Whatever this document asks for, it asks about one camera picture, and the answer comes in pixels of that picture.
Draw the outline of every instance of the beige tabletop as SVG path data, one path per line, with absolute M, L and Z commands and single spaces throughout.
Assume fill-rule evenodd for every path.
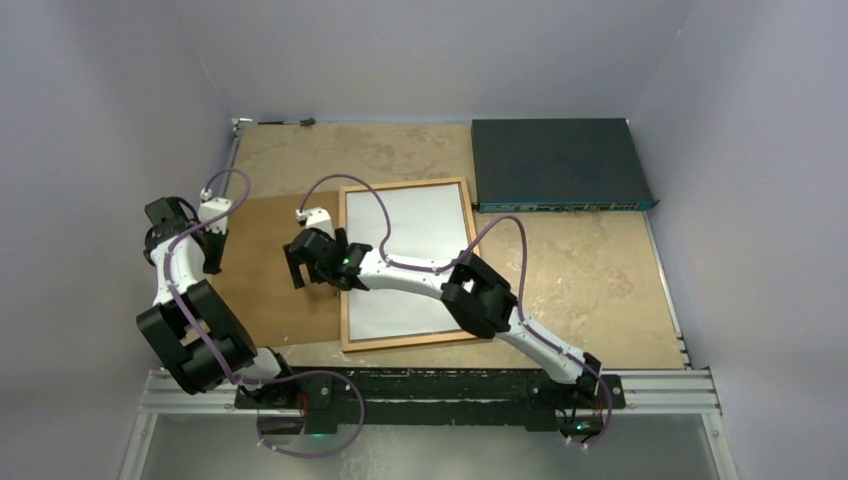
M 251 197 L 303 193 L 318 178 L 343 172 L 375 184 L 465 177 L 476 199 L 469 125 L 253 125 L 235 164 L 251 176 Z M 334 179 L 319 191 L 349 184 Z M 232 182 L 228 195 L 240 188 Z M 605 368 L 683 367 L 641 213 L 518 216 L 530 245 L 525 305 L 539 322 L 594 354 Z M 477 231 L 495 217 L 475 214 Z M 517 288 L 521 244 L 515 227 L 502 225 L 481 242 L 481 256 Z M 292 365 L 535 366 L 497 340 L 350 354 L 333 341 L 280 351 Z

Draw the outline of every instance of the wall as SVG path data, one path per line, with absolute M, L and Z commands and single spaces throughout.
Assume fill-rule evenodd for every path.
M 0 6 L 0 477 L 115 478 L 154 356 L 144 205 L 194 200 L 229 116 L 173 3 Z
M 845 18 L 839 0 L 700 0 L 632 117 L 744 478 L 848 471 Z
M 629 115 L 693 0 L 177 0 L 225 105 L 263 120 Z

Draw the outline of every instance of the black mounting plate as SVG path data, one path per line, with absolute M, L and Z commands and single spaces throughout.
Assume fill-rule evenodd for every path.
M 528 431 L 556 431 L 574 401 L 545 398 L 550 380 L 540 369 L 340 368 L 292 367 L 294 373 L 331 370 L 348 377 L 366 402 L 368 425 L 523 426 Z M 602 375 L 613 392 L 613 408 L 626 406 L 621 378 Z M 359 402 L 347 383 L 329 375 L 297 381 L 285 398 L 264 396 L 261 403 L 239 393 L 238 409 L 297 409 L 297 395 L 308 400 L 304 433 L 336 433 L 340 424 L 356 424 Z M 603 392 L 599 392 L 603 402 Z

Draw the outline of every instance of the cardboard sheet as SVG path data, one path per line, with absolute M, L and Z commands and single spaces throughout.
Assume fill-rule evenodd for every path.
M 257 346 L 282 346 L 339 339 L 336 289 L 307 284 L 295 290 L 283 254 L 301 227 L 294 220 L 302 195 L 251 198 L 230 216 L 230 235 L 211 278 L 218 294 Z M 307 207 L 324 207 L 338 218 L 338 193 L 312 194 Z

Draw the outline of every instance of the purple cable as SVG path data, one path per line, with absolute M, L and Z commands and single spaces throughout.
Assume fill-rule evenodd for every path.
M 207 226 L 209 226 L 209 225 L 217 222 L 218 220 L 221 220 L 222 218 L 226 217 L 227 215 L 231 214 L 235 209 L 240 207 L 241 204 L 244 203 L 244 201 L 247 199 L 247 195 L 250 193 L 250 177 L 248 177 L 246 173 L 244 173 L 243 171 L 241 171 L 237 168 L 227 168 L 227 169 L 221 170 L 220 172 L 216 173 L 215 175 L 212 176 L 212 178 L 209 179 L 208 182 L 206 182 L 205 188 L 209 189 L 210 186 L 212 185 L 212 183 L 215 180 L 217 180 L 218 177 L 220 177 L 221 175 L 224 175 L 226 173 L 230 173 L 230 172 L 237 173 L 237 174 L 241 175 L 242 178 L 244 178 L 244 182 L 245 182 L 244 193 L 242 193 L 241 197 L 239 197 L 238 200 L 236 200 L 226 212 L 221 213 L 221 214 L 219 214 L 215 217 L 212 217 L 205 222 L 198 223 L 197 225 L 194 225 L 191 228 L 189 228 L 189 229 L 185 230 L 184 232 L 180 233 L 179 235 L 177 235 L 177 237 L 174 239 L 174 241 L 172 241 L 171 244 L 168 245 L 168 250 L 165 252 L 165 263 L 164 263 L 164 272 L 163 273 L 164 273 L 164 276 L 165 276 L 165 282 L 167 283 L 167 286 L 168 286 L 168 291 L 171 292 L 171 296 L 174 298 L 174 302 L 177 304 L 177 307 L 179 307 L 180 312 L 182 312 L 183 316 L 186 318 L 186 320 L 188 320 L 188 323 L 192 326 L 192 328 L 194 328 L 194 330 L 200 336 L 201 340 L 203 340 L 203 343 L 205 343 L 206 346 L 209 348 L 209 351 L 212 352 L 212 355 L 215 357 L 215 360 L 218 361 L 218 365 L 221 367 L 221 370 L 224 372 L 224 375 L 226 375 L 227 379 L 233 385 L 240 385 L 240 384 L 241 385 L 259 385 L 259 384 L 263 384 L 263 382 L 251 380 L 251 379 L 242 379 L 242 378 L 239 378 L 235 373 L 233 373 L 232 368 L 230 368 L 230 365 L 227 363 L 227 359 L 224 358 L 224 354 L 221 353 L 221 350 L 218 348 L 217 345 L 215 345 L 215 341 L 212 340 L 212 338 L 209 336 L 209 334 L 206 333 L 206 331 L 203 329 L 203 327 L 200 326 L 200 322 L 197 321 L 197 318 L 195 318 L 194 314 L 191 313 L 191 309 L 189 309 L 188 305 L 186 305 L 186 303 L 183 301 L 182 297 L 180 296 L 179 290 L 177 290 L 177 287 L 174 284 L 173 276 L 171 275 L 171 258 L 174 255 L 174 248 L 176 248 L 176 246 L 181 241 L 185 240 L 185 238 L 188 237 L 189 235 L 191 235 L 191 234 L 193 234 L 193 233 L 195 233 L 199 230 L 202 230 L 202 229 L 206 228 Z M 330 450 L 327 450 L 325 452 L 303 453 L 303 452 L 295 452 L 295 451 L 286 450 L 286 449 L 277 447 L 276 445 L 274 445 L 271 442 L 269 442 L 268 440 L 266 440 L 262 436 L 261 430 L 259 430 L 259 440 L 260 440 L 260 443 L 262 443 L 262 445 L 264 445 L 267 448 L 270 448 L 271 450 L 273 450 L 275 452 L 283 453 L 283 454 L 286 454 L 286 455 L 291 455 L 293 457 L 321 458 L 321 457 L 328 457 L 330 455 L 335 455 L 336 453 L 344 450 L 351 443 L 353 443 L 353 441 L 356 440 L 356 438 L 362 432 L 362 427 L 365 425 L 365 399 L 362 398 L 362 393 L 359 391 L 358 388 L 356 388 L 356 385 L 354 385 L 353 382 L 349 378 L 345 377 L 344 375 L 342 375 L 340 373 L 332 372 L 332 371 L 329 371 L 329 370 L 310 370 L 308 372 L 302 372 L 302 373 L 297 373 L 297 374 L 294 374 L 294 375 L 289 375 L 288 377 L 284 377 L 284 378 L 275 378 L 273 380 L 269 380 L 269 381 L 264 382 L 264 384 L 265 385 L 272 385 L 272 384 L 286 383 L 286 382 L 291 382 L 293 380 L 297 380 L 297 379 L 300 379 L 300 378 L 309 377 L 309 376 L 313 376 L 313 375 L 330 375 L 330 376 L 336 377 L 336 378 L 344 381 L 348 385 L 350 385 L 351 390 L 353 390 L 353 393 L 356 395 L 356 398 L 359 400 L 359 422 L 356 425 L 356 430 L 354 430 L 353 435 L 351 435 L 350 438 L 345 440 L 341 445 L 339 445 L 335 448 L 332 448 Z
M 493 220 L 491 223 L 486 225 L 486 227 L 480 232 L 480 234 L 477 235 L 477 238 L 475 238 L 471 242 L 471 244 L 468 245 L 468 248 L 466 248 L 465 250 L 460 252 L 460 254 L 455 259 L 453 259 L 450 263 L 448 263 L 445 266 L 437 267 L 437 268 L 428 268 L 428 267 L 420 267 L 420 266 L 417 266 L 417 265 L 407 265 L 407 264 L 403 264 L 403 263 L 399 263 L 399 262 L 393 262 L 393 261 L 389 260 L 388 255 L 386 255 L 385 245 L 386 245 L 386 242 L 389 241 L 389 237 L 391 237 L 391 235 L 392 235 L 392 222 L 389 218 L 389 211 L 386 209 L 386 205 L 383 203 L 383 200 L 380 198 L 380 195 L 377 193 L 377 191 L 374 189 L 374 187 L 369 185 L 368 182 L 366 182 L 365 180 L 362 180 L 361 178 L 356 177 L 354 175 L 349 175 L 347 173 L 333 173 L 333 174 L 324 176 L 324 177 L 318 179 L 318 181 L 315 182 L 312 185 L 312 187 L 303 196 L 303 201 L 300 203 L 300 210 L 303 211 L 303 209 L 306 207 L 306 202 L 309 200 L 309 196 L 312 195 L 312 192 L 314 192 L 316 188 L 318 188 L 318 185 L 324 183 L 325 181 L 327 181 L 331 178 L 347 178 L 349 180 L 353 180 L 353 181 L 361 184 L 362 186 L 364 186 L 369 192 L 371 192 L 372 195 L 374 195 L 374 198 L 377 199 L 377 203 L 380 205 L 380 209 L 383 211 L 383 217 L 385 217 L 385 219 L 386 219 L 386 236 L 383 237 L 383 240 L 380 241 L 380 247 L 379 247 L 380 257 L 382 257 L 383 260 L 388 265 L 398 267 L 398 268 L 404 268 L 404 269 L 413 270 L 413 271 L 416 271 L 416 272 L 435 272 L 435 273 L 441 273 L 441 272 L 444 272 L 446 270 L 450 270 L 451 268 L 455 267 L 459 262 L 461 262 L 466 256 L 468 256 L 471 253 L 471 251 L 474 249 L 474 247 L 476 247 L 477 244 L 480 243 L 480 241 L 483 239 L 483 237 L 485 237 L 486 234 L 488 234 L 489 231 L 495 225 L 497 225 L 498 223 L 500 223 L 501 221 L 506 220 L 506 219 L 509 219 L 509 220 L 512 220 L 513 222 L 515 222 L 515 224 L 518 226 L 518 232 L 521 235 L 521 274 L 520 274 L 519 280 L 518 280 L 518 318 L 521 321 L 521 325 L 524 328 L 526 328 L 527 331 L 530 332 L 531 335 L 536 337 L 537 340 L 539 340 L 540 342 L 542 342 L 544 345 L 548 346 L 549 348 L 553 349 L 559 355 L 563 355 L 564 357 L 568 358 L 572 362 L 576 363 L 577 366 L 579 366 L 583 370 L 589 372 L 590 375 L 592 375 L 593 377 L 598 379 L 598 383 L 601 385 L 601 389 L 604 391 L 604 396 L 607 399 L 607 418 L 606 418 L 606 421 L 604 421 L 603 427 L 601 427 L 600 433 L 598 433 L 598 435 L 595 437 L 595 439 L 590 444 L 587 444 L 587 445 L 595 445 L 596 443 L 598 443 L 601 440 L 601 438 L 604 435 L 606 435 L 607 430 L 609 429 L 609 425 L 610 425 L 610 423 L 612 423 L 612 392 L 610 391 L 610 388 L 609 388 L 609 385 L 607 385 L 607 382 L 605 382 L 603 377 L 601 377 L 600 372 L 596 372 L 594 368 L 591 368 L 590 366 L 586 365 L 586 363 L 583 362 L 582 360 L 578 359 L 577 357 L 575 357 L 571 353 L 565 352 L 562 349 L 562 347 L 560 347 L 559 345 L 551 342 L 550 340 L 548 340 L 547 338 L 542 336 L 539 332 L 534 330 L 533 327 L 531 327 L 529 324 L 527 324 L 527 320 L 525 320 L 525 318 L 524 318 L 524 280 L 527 277 L 527 233 L 524 230 L 524 224 L 521 223 L 521 220 L 518 217 L 516 217 L 515 215 L 503 215 L 503 216 L 500 216 L 500 217 L 496 218 L 495 220 Z

